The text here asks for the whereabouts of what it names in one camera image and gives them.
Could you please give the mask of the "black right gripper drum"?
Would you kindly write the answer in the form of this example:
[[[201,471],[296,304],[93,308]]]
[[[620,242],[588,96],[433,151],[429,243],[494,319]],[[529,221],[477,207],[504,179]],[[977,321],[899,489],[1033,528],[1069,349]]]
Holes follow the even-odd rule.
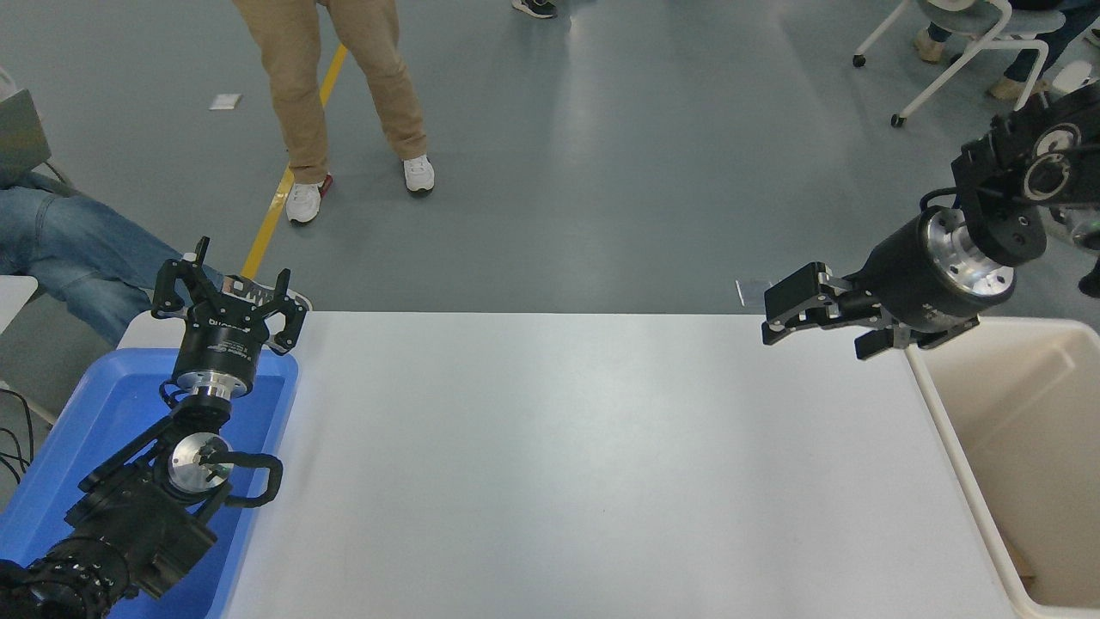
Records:
[[[977,295],[952,279],[950,268],[932,248],[932,232],[943,228],[945,214],[959,211],[925,209],[879,243],[855,273],[859,289],[916,332],[945,332],[981,313]]]

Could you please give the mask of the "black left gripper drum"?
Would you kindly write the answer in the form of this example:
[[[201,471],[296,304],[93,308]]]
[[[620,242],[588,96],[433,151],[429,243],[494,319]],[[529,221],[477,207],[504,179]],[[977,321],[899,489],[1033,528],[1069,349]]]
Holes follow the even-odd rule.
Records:
[[[173,383],[254,383],[276,313],[224,292],[193,292],[177,314],[185,323]]]

